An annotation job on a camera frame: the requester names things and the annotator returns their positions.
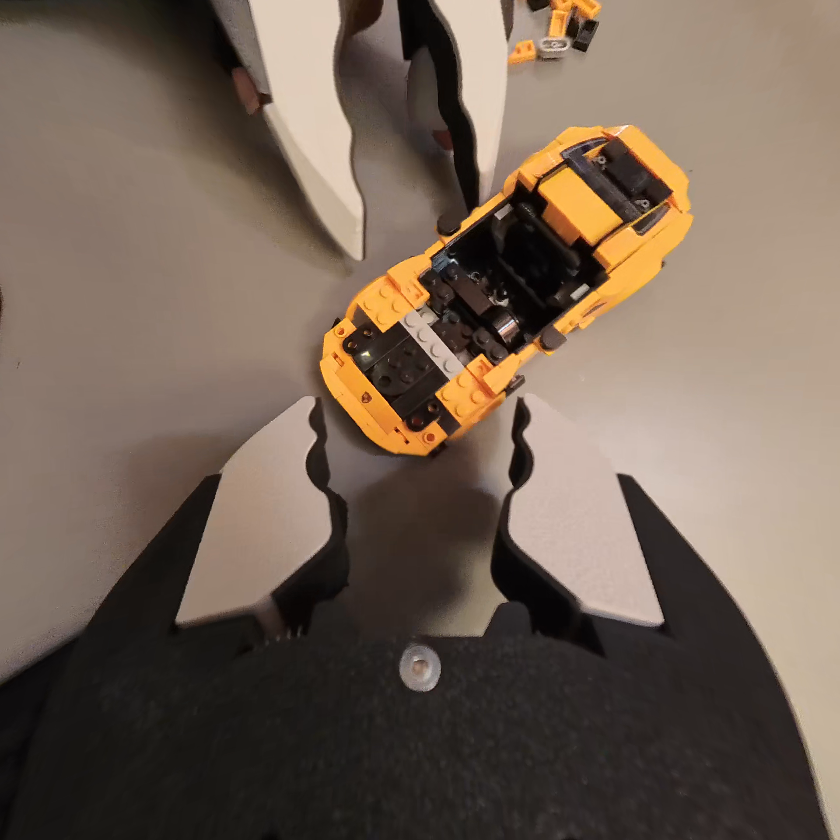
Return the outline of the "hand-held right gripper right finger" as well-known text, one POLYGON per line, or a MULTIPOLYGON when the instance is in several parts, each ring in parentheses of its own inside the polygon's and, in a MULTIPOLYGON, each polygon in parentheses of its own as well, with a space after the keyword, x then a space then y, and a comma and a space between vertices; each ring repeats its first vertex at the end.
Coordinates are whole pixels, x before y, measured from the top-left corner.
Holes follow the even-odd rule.
POLYGON ((491 575, 536 627, 583 616, 640 627, 665 621, 628 505, 610 460, 581 426, 534 394, 514 413, 511 490, 491 575))

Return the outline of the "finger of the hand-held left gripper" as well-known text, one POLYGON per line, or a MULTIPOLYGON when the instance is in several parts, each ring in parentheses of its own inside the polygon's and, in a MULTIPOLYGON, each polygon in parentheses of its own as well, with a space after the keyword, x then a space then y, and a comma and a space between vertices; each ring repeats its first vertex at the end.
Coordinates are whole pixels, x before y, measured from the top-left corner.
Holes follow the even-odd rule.
POLYGON ((364 200, 338 87, 338 1, 254 1, 269 128, 319 222, 344 253, 364 257, 364 200))
POLYGON ((403 57, 431 56, 440 113, 464 205, 492 194, 507 86, 510 3, 398 1, 403 57))

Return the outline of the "pile of loose lego pieces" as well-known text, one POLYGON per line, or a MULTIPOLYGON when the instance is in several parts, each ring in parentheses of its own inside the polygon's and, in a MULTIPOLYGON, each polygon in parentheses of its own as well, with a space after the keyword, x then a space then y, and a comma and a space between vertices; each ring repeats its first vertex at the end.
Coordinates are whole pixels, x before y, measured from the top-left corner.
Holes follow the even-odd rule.
POLYGON ((507 58, 510 67, 536 60, 559 60, 570 51, 586 53, 600 25, 602 3, 597 1, 526 1, 533 14, 545 12, 545 33, 537 40, 517 42, 507 58))

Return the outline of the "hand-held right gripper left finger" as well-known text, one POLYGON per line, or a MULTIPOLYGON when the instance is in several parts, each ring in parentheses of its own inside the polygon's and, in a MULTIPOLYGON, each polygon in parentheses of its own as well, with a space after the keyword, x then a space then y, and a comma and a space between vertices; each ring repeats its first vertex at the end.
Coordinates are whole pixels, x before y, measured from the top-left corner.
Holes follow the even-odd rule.
POLYGON ((269 636, 308 632, 348 584, 348 509, 329 486, 327 430, 303 396, 231 456, 175 617, 190 627, 252 616, 269 636))

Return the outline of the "orange lego car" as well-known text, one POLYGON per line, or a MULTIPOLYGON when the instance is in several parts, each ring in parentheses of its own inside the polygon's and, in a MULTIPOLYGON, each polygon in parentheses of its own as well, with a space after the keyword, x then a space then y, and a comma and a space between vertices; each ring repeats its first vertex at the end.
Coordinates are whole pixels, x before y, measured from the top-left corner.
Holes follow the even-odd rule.
POLYGON ((569 128, 353 297, 323 381, 376 447, 435 454, 654 279, 692 221, 687 175, 642 130, 569 128))

